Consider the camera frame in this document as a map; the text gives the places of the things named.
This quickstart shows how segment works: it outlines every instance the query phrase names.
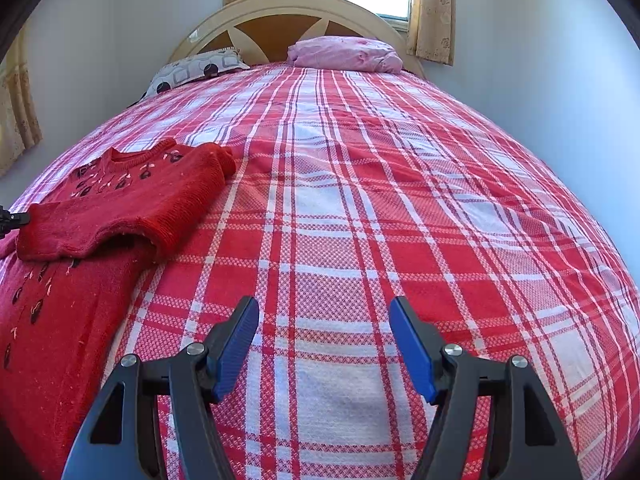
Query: gray pillowcase with circles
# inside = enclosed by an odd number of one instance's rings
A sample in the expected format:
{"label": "gray pillowcase with circles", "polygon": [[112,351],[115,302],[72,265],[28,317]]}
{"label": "gray pillowcase with circles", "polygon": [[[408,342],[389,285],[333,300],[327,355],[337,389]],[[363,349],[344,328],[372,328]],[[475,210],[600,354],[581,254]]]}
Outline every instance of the gray pillowcase with circles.
{"label": "gray pillowcase with circles", "polygon": [[151,80],[141,99],[153,97],[191,81],[212,79],[232,70],[247,70],[240,53],[234,48],[219,48],[185,57],[163,66]]}

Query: white wall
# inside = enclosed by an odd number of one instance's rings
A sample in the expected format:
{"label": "white wall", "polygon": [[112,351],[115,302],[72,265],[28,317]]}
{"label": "white wall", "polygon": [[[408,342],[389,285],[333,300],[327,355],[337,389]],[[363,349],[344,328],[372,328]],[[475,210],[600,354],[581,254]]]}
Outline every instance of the white wall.
{"label": "white wall", "polygon": [[117,53],[122,92],[140,98],[178,44],[222,0],[117,0]]}
{"label": "white wall", "polygon": [[27,39],[43,140],[0,177],[11,205],[60,153],[137,101],[175,47],[222,0],[42,0]]}
{"label": "white wall", "polygon": [[457,0],[428,77],[544,160],[640,283],[640,50],[606,0]]}
{"label": "white wall", "polygon": [[43,133],[0,178],[11,205],[49,163],[118,112],[114,0],[42,0],[30,17],[31,94]]}

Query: cream wooden headboard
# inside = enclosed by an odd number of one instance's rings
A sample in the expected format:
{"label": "cream wooden headboard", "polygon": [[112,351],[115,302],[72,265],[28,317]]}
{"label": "cream wooden headboard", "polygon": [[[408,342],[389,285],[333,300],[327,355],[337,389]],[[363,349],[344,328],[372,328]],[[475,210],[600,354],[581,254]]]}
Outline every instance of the cream wooden headboard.
{"label": "cream wooden headboard", "polygon": [[382,18],[347,0],[238,0],[209,16],[175,49],[171,61],[234,46],[248,64],[287,59],[297,40],[361,36],[391,45],[409,72],[424,79],[406,41]]}

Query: red knitted sweater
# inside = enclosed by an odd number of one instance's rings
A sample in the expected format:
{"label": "red knitted sweater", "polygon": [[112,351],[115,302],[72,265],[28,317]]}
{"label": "red knitted sweater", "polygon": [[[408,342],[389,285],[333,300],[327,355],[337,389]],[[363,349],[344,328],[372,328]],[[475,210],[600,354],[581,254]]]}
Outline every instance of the red knitted sweater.
{"label": "red knitted sweater", "polygon": [[111,148],[0,247],[0,416],[45,480],[62,474],[140,272],[175,252],[235,170],[211,143]]}

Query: red plaid bedspread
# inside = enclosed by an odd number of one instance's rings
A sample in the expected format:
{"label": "red plaid bedspread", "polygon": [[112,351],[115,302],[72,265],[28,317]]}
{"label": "red plaid bedspread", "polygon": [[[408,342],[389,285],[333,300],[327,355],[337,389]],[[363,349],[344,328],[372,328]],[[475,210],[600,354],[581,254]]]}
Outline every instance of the red plaid bedspread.
{"label": "red plaid bedspread", "polygon": [[[386,308],[409,298],[449,342],[524,354],[587,479],[638,431],[638,290],[603,229],[489,120],[409,74],[266,66],[133,106],[60,156],[37,202],[108,146],[231,146],[238,173],[175,258],[146,272],[105,375],[173,354],[253,294],[260,325],[214,415],[239,479],[404,479],[434,410],[414,392]],[[478,404],[466,479],[477,476]],[[169,402],[161,428],[180,476]]]}

